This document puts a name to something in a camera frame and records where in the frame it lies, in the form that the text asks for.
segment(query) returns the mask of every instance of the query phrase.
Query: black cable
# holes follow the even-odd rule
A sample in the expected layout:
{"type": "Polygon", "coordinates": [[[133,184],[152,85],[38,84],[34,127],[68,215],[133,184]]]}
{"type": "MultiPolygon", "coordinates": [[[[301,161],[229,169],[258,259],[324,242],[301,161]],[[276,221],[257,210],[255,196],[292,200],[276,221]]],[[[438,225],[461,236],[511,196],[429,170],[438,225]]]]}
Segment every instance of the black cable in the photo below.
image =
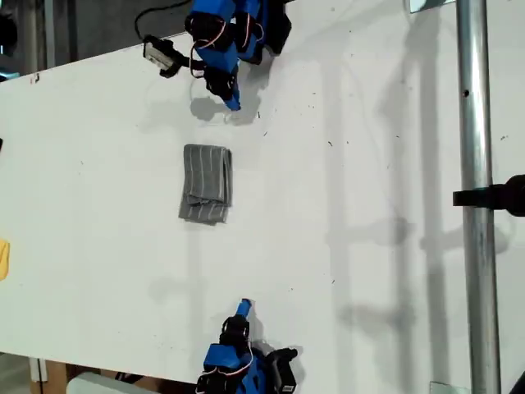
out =
{"type": "Polygon", "coordinates": [[[144,15],[147,15],[150,12],[165,11],[165,10],[171,10],[172,8],[182,7],[182,6],[185,6],[186,4],[188,4],[190,2],[191,2],[191,0],[183,0],[182,2],[176,2],[175,4],[171,4],[170,6],[152,7],[152,8],[145,9],[140,14],[138,14],[137,17],[135,18],[135,33],[137,34],[137,37],[139,37],[140,41],[142,41],[144,39],[144,37],[142,36],[142,34],[140,33],[140,30],[139,30],[139,20],[144,15]]]}
{"type": "Polygon", "coordinates": [[[42,383],[42,369],[40,368],[40,359],[36,359],[36,362],[39,365],[39,386],[40,386],[40,394],[43,394],[43,383],[42,383]]]}

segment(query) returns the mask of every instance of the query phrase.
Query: white tabletop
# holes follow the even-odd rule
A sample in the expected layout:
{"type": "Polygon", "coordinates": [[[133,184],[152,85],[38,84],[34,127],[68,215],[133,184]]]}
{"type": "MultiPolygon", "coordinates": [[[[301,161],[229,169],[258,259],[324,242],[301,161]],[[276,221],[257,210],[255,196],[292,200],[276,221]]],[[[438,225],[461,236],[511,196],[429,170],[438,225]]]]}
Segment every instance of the white tabletop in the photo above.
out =
{"type": "MultiPolygon", "coordinates": [[[[489,2],[495,181],[523,173],[524,2],[489,2]]],[[[298,0],[229,113],[128,48],[0,85],[0,351],[194,382],[241,297],[300,394],[468,387],[455,7],[298,0]],[[178,218],[185,144],[233,152],[226,225],[178,218]]],[[[187,35],[174,39],[187,53],[187,35]]],[[[502,378],[525,222],[496,214],[502,378]]]]}

